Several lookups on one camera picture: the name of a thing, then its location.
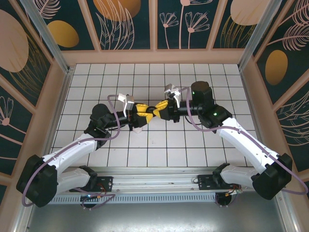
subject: yellow object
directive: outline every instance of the yellow object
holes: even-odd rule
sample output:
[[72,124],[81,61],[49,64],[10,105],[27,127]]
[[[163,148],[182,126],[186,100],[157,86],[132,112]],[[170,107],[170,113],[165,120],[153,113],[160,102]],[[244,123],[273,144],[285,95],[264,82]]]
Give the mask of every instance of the yellow object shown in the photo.
[[21,71],[27,63],[27,34],[9,13],[0,10],[0,67],[9,72]]
[[280,50],[275,50],[267,58],[265,67],[265,76],[268,83],[277,85],[284,78],[288,69],[288,58]]
[[161,118],[160,116],[160,110],[164,110],[168,105],[168,100],[164,100],[162,102],[159,102],[155,107],[156,109],[153,111],[153,114],[156,115],[158,118]]
[[136,104],[137,112],[145,113],[148,108],[146,104]]
[[233,0],[231,4],[232,20],[238,25],[255,25],[260,21],[269,2],[269,0]]
[[140,11],[140,0],[93,0],[93,3],[105,18],[112,21],[125,21],[127,17],[123,14],[126,13],[126,9],[132,18]]
[[149,113],[137,113],[137,115],[141,117],[146,117],[147,124],[153,118],[153,114],[149,114]]
[[63,47],[74,47],[79,42],[76,30],[68,23],[56,20],[47,25],[56,43]]

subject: grid tile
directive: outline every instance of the grid tile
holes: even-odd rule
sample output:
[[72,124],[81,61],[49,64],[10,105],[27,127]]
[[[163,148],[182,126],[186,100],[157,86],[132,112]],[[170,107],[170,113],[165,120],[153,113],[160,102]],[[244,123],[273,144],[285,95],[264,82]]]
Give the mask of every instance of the grid tile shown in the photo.
[[186,151],[184,148],[168,148],[169,167],[186,167]]
[[92,152],[89,156],[88,166],[90,167],[106,167],[108,159],[108,148],[100,148]]
[[109,167],[126,167],[128,148],[110,148],[108,157]]
[[212,86],[214,87],[227,87],[225,75],[211,75]]
[[64,106],[64,115],[78,115],[81,109],[82,101],[66,101]]
[[89,75],[86,87],[101,87],[103,75]]
[[209,64],[211,74],[225,74],[223,64]]
[[85,87],[88,75],[74,75],[70,87]]
[[119,74],[120,64],[106,64],[104,74]]
[[206,75],[210,74],[208,64],[194,64],[196,75]]
[[195,75],[195,71],[194,71],[194,64],[180,64],[180,73],[181,74],[193,74]]
[[145,167],[147,166],[147,149],[130,148],[128,154],[128,167]]
[[133,75],[119,75],[118,86],[119,87],[133,86]]
[[[106,104],[108,95],[130,94],[136,102],[156,105],[164,100],[164,86],[191,86],[195,81],[207,81],[214,86],[216,103],[225,107],[240,125],[256,137],[253,120],[245,98],[241,77],[235,65],[222,64],[79,64],[75,69],[66,104],[51,151],[56,151],[77,139],[87,128],[92,108]],[[116,111],[123,103],[112,99]],[[99,150],[85,155],[72,166],[90,167],[216,167],[224,162],[241,166],[251,164],[226,140],[212,132],[200,132],[184,117],[179,123],[154,117],[140,133],[125,126],[115,140]]]
[[147,83],[147,86],[164,87],[165,86],[164,75],[150,75],[149,83]]
[[117,75],[104,75],[103,76],[103,87],[117,87],[118,76]]
[[149,74],[149,64],[135,64],[134,74]]
[[74,75],[89,74],[90,64],[76,64]]
[[168,148],[186,147],[184,131],[167,131]]
[[164,74],[164,64],[150,64],[150,74]]
[[165,64],[165,75],[167,74],[179,74],[179,64]]
[[121,64],[119,74],[134,74],[134,64]]
[[225,74],[229,75],[239,75],[238,65],[237,64],[224,64]]
[[149,86],[149,75],[134,75],[135,87],[148,87]]
[[240,75],[226,75],[228,86],[243,87]]
[[91,64],[89,75],[100,75],[104,73],[105,64]]
[[207,167],[204,148],[187,148],[188,167]]
[[147,165],[148,167],[166,167],[167,166],[166,148],[149,148]]

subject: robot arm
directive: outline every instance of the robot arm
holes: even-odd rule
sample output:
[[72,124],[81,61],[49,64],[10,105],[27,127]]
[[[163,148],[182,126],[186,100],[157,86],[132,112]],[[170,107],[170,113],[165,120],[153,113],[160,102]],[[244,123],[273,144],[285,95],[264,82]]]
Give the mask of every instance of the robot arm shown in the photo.
[[[179,96],[174,86],[166,91],[169,99],[160,102],[154,114],[164,120],[179,122],[180,116],[187,116],[186,101],[178,102]],[[215,182],[228,184],[241,184],[251,188],[265,199],[272,199],[290,181],[291,175],[270,158],[281,162],[289,170],[292,170],[292,159],[283,154],[269,149],[251,136],[225,108],[215,104],[212,97],[212,89],[207,82],[198,81],[191,85],[192,100],[189,101],[190,113],[198,116],[201,124],[206,128],[218,128],[213,132],[229,141],[238,149],[254,168],[240,168],[230,164],[223,164],[213,172]],[[259,147],[263,147],[269,154],[264,153]]]
[[[132,96],[119,94],[118,99],[124,103],[124,110],[117,112],[121,127],[128,125],[130,130],[135,130],[152,119],[153,114],[147,112],[149,107],[134,103]],[[23,193],[33,173],[52,157],[55,158],[42,168],[29,186],[26,197],[33,203],[42,207],[61,192],[82,187],[92,189],[96,184],[97,174],[90,168],[81,166],[74,171],[64,171],[81,157],[102,147],[106,141],[94,139],[110,138],[108,129],[114,127],[117,127],[115,115],[110,113],[106,105],[96,105],[92,110],[88,128],[79,138],[52,154],[42,158],[34,155],[27,160],[16,185],[17,190]]]

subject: leaf illustration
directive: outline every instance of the leaf illustration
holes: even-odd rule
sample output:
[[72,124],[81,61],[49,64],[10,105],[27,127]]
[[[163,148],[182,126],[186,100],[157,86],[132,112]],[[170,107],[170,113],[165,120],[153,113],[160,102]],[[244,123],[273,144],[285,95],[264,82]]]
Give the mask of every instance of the leaf illustration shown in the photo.
[[111,41],[111,36],[110,36],[110,32],[107,28],[107,24],[106,24],[106,19],[102,19],[100,15],[97,14],[97,17],[100,21],[100,25],[101,25],[101,35],[100,35],[100,44],[102,45],[103,49],[109,49],[109,47],[111,46],[110,41]]
[[300,51],[309,42],[309,24],[291,26],[280,40],[285,50]]
[[33,0],[42,18],[52,19],[61,8],[59,0]]
[[101,12],[97,14],[101,24],[100,44],[104,50],[131,49],[134,43],[134,25],[130,12],[118,1],[118,7],[111,0],[98,0]]
[[292,17],[299,26],[309,24],[309,0],[298,0]]

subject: black grout line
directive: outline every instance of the black grout line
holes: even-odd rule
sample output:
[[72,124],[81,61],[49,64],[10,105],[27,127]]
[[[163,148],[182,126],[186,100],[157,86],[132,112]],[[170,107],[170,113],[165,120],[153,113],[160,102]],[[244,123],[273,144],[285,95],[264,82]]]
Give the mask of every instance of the black grout line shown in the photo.
[[[149,78],[148,78],[148,106],[150,105],[150,64],[149,64]],[[149,125],[147,124],[147,163],[146,166],[148,167],[148,149],[149,149]]]
[[[89,76],[95,76],[95,75],[102,75],[102,74],[89,74]],[[118,76],[118,75],[154,75],[154,76],[158,76],[158,75],[166,75],[166,76],[173,76],[173,75],[194,75],[194,74],[103,74],[106,76]],[[196,74],[197,76],[201,75],[201,76],[205,76],[205,75],[224,75],[224,74]],[[227,76],[240,76],[240,74],[226,74]],[[87,74],[74,74],[74,76],[87,76]]]
[[[132,92],[131,92],[132,96],[133,96],[133,89],[134,89],[134,76],[135,76],[135,74],[133,74],[133,84],[132,84],[133,87],[132,87]],[[128,166],[128,164],[129,164],[130,134],[131,134],[131,131],[129,130],[129,138],[128,138],[128,143],[127,143],[126,166]]]
[[[217,102],[217,100],[216,100],[216,95],[215,95],[215,93],[214,93],[214,90],[213,90],[213,97],[214,97],[215,102]],[[225,154],[225,148],[224,148],[223,138],[221,138],[221,141],[222,141],[222,145],[223,145],[223,151],[224,151],[225,162],[227,162],[227,161],[226,161],[226,154]]]
[[[166,86],[166,80],[165,80],[165,64],[164,64],[164,85]],[[169,166],[169,153],[168,153],[168,125],[167,122],[165,121],[165,142],[166,142],[166,166]]]
[[[230,97],[231,97],[231,99],[232,99],[232,95],[231,95],[230,87],[229,87],[229,85],[228,85],[228,81],[227,81],[227,76],[226,76],[226,72],[225,72],[225,67],[224,67],[224,65],[223,65],[223,70],[224,70],[224,73],[225,73],[225,78],[226,78],[226,82],[227,82],[227,86],[228,86],[228,92],[230,93]],[[235,108],[234,108],[234,104],[233,104],[233,100],[232,100],[232,107],[233,107],[234,115],[236,115]]]
[[[119,64],[118,76],[119,76],[119,73],[120,73],[120,66],[121,66],[121,64]],[[117,95],[117,90],[118,90],[118,82],[119,82],[119,77],[117,78],[117,87],[116,87],[116,93],[115,93],[116,95]],[[109,159],[110,159],[110,149],[111,149],[111,141],[110,141],[109,149],[108,149],[106,167],[108,167],[108,161],[109,161]]]
[[[182,87],[182,78],[181,78],[180,64],[178,64],[178,67],[179,67],[179,74],[180,74],[180,89],[182,89],[183,87]],[[183,129],[184,129],[183,135],[184,135],[185,159],[186,159],[186,163],[187,163],[187,167],[188,167],[187,143],[186,143],[184,120],[183,120]]]
[[[197,81],[197,74],[195,71],[195,65],[193,64],[193,68],[194,68],[194,74],[195,74],[195,81]],[[206,167],[208,167],[208,163],[207,163],[207,155],[206,155],[206,145],[205,145],[205,137],[204,137],[204,132],[202,132],[203,135],[203,143],[204,143],[204,151],[205,151],[205,159],[206,159]]]

